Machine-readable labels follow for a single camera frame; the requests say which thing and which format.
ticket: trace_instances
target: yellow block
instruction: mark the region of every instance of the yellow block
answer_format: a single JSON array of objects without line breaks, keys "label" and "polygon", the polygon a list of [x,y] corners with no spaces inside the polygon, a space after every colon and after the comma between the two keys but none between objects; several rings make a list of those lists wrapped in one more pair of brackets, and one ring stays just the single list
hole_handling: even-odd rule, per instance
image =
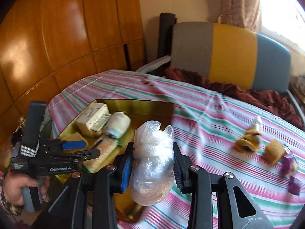
[{"label": "yellow block", "polygon": [[249,89],[257,62],[256,33],[239,27],[214,24],[209,79]]}]

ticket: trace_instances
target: window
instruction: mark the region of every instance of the window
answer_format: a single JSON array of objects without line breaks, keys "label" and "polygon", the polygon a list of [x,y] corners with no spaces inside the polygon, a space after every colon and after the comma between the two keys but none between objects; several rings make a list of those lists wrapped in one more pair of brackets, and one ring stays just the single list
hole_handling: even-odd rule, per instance
[{"label": "window", "polygon": [[261,33],[305,51],[305,12],[297,0],[260,0]]}]

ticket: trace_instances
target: bed headboard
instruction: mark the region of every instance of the bed headboard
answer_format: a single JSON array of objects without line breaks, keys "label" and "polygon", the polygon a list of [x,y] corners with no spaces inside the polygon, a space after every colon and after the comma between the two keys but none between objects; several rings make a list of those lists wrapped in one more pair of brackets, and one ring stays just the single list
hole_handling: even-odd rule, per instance
[{"label": "bed headboard", "polygon": [[171,65],[211,82],[286,93],[291,63],[283,45],[261,34],[224,24],[184,22],[173,28]]}]

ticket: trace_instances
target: fingernail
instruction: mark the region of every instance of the fingernail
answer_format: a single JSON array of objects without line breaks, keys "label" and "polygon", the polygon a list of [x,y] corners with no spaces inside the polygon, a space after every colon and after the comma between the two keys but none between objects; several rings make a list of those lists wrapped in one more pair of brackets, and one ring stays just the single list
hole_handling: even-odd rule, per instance
[{"label": "fingernail", "polygon": [[39,185],[39,182],[36,179],[31,179],[31,183],[35,184],[35,185]]}]

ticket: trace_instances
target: yellow toy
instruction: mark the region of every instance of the yellow toy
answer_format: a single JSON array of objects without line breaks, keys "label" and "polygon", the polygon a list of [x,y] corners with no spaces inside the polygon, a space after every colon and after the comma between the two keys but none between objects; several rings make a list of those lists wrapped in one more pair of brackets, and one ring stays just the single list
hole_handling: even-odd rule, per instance
[{"label": "yellow toy", "polygon": [[235,142],[235,147],[240,152],[256,154],[260,149],[262,134],[255,129],[248,129],[244,136]]}]

